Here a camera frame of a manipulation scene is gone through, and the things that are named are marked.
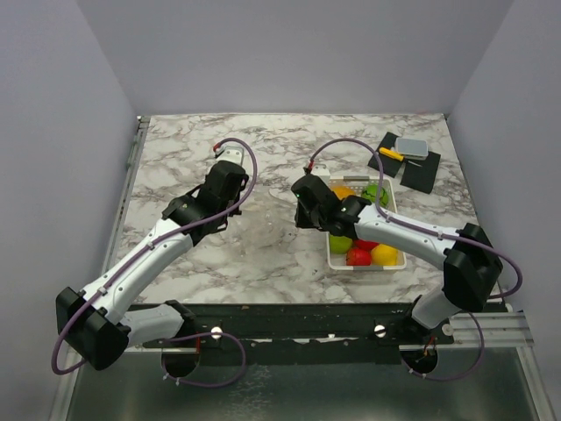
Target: green apple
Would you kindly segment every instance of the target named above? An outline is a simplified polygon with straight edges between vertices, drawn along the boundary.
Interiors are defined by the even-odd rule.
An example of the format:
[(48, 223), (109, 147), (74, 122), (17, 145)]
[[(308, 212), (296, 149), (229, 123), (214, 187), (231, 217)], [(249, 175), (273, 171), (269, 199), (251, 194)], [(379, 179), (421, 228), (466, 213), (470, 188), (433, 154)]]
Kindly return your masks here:
[(352, 247), (352, 240), (330, 234), (330, 251), (334, 254), (345, 254)]
[[(376, 191), (378, 190), (378, 184), (369, 184), (364, 190), (362, 190), (361, 197), (370, 200), (372, 203), (376, 200)], [(382, 187), (380, 192), (380, 205), (385, 208), (389, 202), (389, 195), (386, 189)]]

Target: gray floor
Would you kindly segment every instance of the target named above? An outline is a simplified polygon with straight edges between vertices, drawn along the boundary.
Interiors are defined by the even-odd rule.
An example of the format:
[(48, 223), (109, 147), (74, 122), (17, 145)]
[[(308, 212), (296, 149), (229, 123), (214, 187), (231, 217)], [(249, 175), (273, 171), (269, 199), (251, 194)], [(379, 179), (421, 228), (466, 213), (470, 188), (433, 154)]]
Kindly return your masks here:
[[(473, 350), (442, 351), (437, 371), (457, 373)], [(158, 353), (127, 353), (113, 367), (84, 368), (68, 420), (535, 420), (534, 405), (514, 349), (487, 350), (483, 365), (458, 382), (417, 379), (401, 366), (251, 366), (226, 389), (162, 381)], [(235, 371), (204, 367), (197, 380)]]

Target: yellow handle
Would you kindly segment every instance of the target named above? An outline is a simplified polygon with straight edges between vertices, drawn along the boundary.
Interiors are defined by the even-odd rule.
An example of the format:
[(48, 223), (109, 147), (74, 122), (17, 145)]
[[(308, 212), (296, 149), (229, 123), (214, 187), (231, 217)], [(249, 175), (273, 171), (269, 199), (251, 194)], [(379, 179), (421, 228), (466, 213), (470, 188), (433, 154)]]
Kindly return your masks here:
[(389, 149), (387, 149), (385, 147), (380, 148), (380, 153), (382, 155), (389, 156), (390, 158), (393, 158), (395, 160), (403, 161), (403, 155), (401, 155), (400, 153), (394, 152), (394, 151), (390, 151)]

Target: plastic fruit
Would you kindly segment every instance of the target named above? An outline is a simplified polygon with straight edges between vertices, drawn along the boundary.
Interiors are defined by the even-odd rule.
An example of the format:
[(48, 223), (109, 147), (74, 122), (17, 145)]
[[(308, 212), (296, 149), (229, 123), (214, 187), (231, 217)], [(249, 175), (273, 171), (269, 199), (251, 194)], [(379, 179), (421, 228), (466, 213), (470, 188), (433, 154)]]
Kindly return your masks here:
[(397, 265), (397, 248), (380, 244), (371, 252), (372, 264), (377, 266), (396, 266)]
[[(368, 184), (368, 186), (364, 190), (362, 190), (360, 196), (374, 203), (374, 201), (376, 200), (377, 190), (378, 190), (378, 184)], [(382, 191), (380, 192), (380, 205), (385, 208), (388, 203), (389, 203), (389, 195), (387, 194), (386, 189), (382, 187)]]
[(370, 252), (373, 248), (375, 248), (379, 243), (374, 243), (373, 241), (366, 241), (364, 239), (355, 239), (353, 241), (354, 245), (361, 250), (366, 250)]
[(331, 190), (333, 190), (333, 193), (335, 193), (335, 196), (337, 196), (339, 200), (343, 200), (348, 196), (356, 195), (353, 189), (349, 189), (345, 186), (335, 186), (332, 187)]
[(370, 266), (372, 257), (366, 250), (352, 248), (347, 252), (347, 266)]
[(352, 247), (352, 240), (347, 237), (336, 237), (330, 234), (330, 251), (334, 254), (345, 254)]

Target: clear plastic container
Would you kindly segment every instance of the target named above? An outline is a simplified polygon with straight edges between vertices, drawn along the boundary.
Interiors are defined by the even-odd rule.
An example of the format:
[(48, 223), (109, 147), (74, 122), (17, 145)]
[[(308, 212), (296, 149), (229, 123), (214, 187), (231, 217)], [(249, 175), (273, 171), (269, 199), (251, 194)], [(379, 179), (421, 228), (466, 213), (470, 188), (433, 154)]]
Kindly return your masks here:
[[(331, 177), (329, 181), (330, 187), (335, 186), (345, 186), (349, 189), (354, 190), (356, 196), (360, 196), (362, 190), (369, 184), (378, 183), (378, 177), (370, 177), (368, 175), (345, 175), (343, 177)], [(387, 203), (387, 209), (392, 212), (397, 212), (397, 206), (395, 205), (394, 189), (392, 187), (392, 181), (385, 179), (382, 183), (382, 187), (386, 189), (387, 195), (389, 196), (389, 202)], [(397, 265), (395, 266), (347, 266), (346, 265), (346, 255), (345, 254), (334, 254), (330, 251), (330, 235), (329, 233), (325, 236), (327, 244), (327, 263), (330, 268), (335, 270), (402, 270), (407, 266), (407, 258), (405, 253), (401, 250), (397, 253)]]

